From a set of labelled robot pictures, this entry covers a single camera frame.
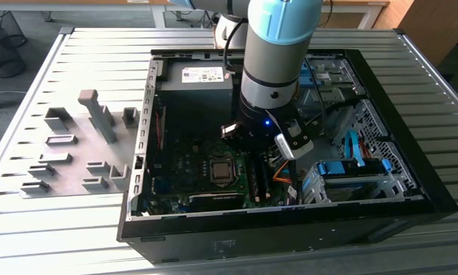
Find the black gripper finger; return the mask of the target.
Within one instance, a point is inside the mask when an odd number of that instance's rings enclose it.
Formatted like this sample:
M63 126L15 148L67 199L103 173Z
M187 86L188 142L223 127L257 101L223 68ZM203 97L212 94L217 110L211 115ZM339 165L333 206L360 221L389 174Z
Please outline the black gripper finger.
M221 139L225 142L235 142L239 140L239 124L228 124L221 126Z

